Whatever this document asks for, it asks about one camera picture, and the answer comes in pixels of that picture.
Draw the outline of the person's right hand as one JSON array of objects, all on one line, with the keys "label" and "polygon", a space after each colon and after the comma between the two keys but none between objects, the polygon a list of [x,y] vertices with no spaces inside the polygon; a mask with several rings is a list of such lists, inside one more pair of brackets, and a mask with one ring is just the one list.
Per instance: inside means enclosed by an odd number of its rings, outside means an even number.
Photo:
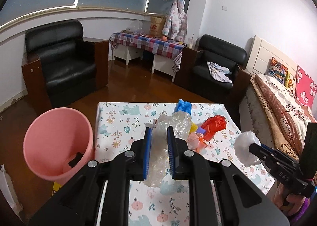
[{"label": "person's right hand", "polygon": [[307,199],[304,196],[295,195],[293,193],[290,193],[287,197],[283,197],[285,190],[287,190],[287,188],[285,188],[283,184],[279,184],[272,201],[278,208],[283,206],[285,200],[289,202],[291,208],[288,210],[287,215],[293,216],[301,209],[304,204],[307,203]]}]

